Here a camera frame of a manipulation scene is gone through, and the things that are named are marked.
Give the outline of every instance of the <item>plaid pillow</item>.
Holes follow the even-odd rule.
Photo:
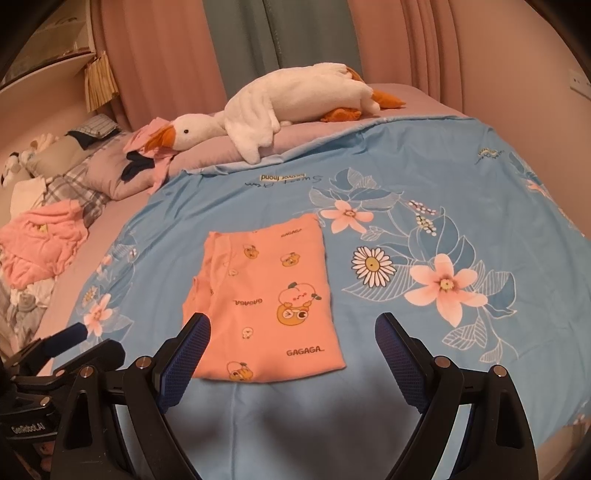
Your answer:
[[[82,183],[88,171],[88,160],[74,167],[65,175],[58,175],[47,186],[43,197],[43,205],[61,202],[62,200],[78,200],[83,208],[84,225],[88,228],[101,216],[110,198],[104,193],[90,190]]]

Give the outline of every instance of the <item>pink curtain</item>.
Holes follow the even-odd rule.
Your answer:
[[[462,111],[462,78],[449,0],[348,0],[364,80],[405,83]]]
[[[227,98],[201,0],[93,0],[97,51],[121,93],[111,108],[132,129],[160,116],[212,113]]]

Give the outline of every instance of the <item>curtain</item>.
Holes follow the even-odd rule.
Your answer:
[[[456,28],[449,0],[348,0],[364,80],[405,83],[462,111]]]
[[[279,68],[262,0],[203,0],[228,98]]]
[[[331,61],[363,76],[346,0],[262,0],[281,68]]]
[[[117,120],[212,113],[281,67],[345,63],[368,83],[404,83],[462,110],[449,0],[92,0]]]
[[[92,12],[97,48],[103,42],[131,128],[156,116],[223,109],[226,92],[202,1],[93,0]]]

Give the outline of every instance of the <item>wall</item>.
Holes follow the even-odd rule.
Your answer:
[[[493,126],[591,236],[591,101],[569,88],[583,70],[524,0],[450,0],[464,112]]]
[[[13,151],[28,148],[43,133],[63,135],[82,123],[86,112],[84,73],[62,79],[0,115],[0,166]]]

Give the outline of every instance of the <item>plush toy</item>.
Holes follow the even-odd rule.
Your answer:
[[[282,126],[318,121],[358,119],[381,108],[398,108],[400,99],[375,92],[341,63],[279,69],[244,86],[213,116],[181,115],[152,134],[144,151],[168,147],[184,151],[212,137],[228,135],[246,162],[261,161]]]
[[[18,162],[18,152],[11,153],[8,159],[6,160],[6,163],[4,164],[4,170],[2,171],[2,175],[0,175],[0,183],[2,183],[2,186],[8,186],[21,168],[22,167]]]
[[[144,145],[148,152],[158,147],[168,147],[182,152],[209,138],[226,135],[223,112],[215,115],[187,113],[178,116],[153,134]]]
[[[352,68],[347,67],[347,71],[352,75],[353,80],[357,80],[358,82],[363,82],[362,78],[360,77],[359,73],[354,71]],[[381,92],[380,90],[374,90],[374,94],[371,96],[372,100],[376,102],[381,109],[388,109],[388,108],[400,108],[403,105],[406,105],[406,102],[403,102],[400,98],[395,97],[394,95],[390,95],[386,92]],[[320,121],[321,122],[350,122],[353,120],[358,120],[361,117],[361,111],[355,108],[335,108],[334,110],[328,112],[323,116]]]

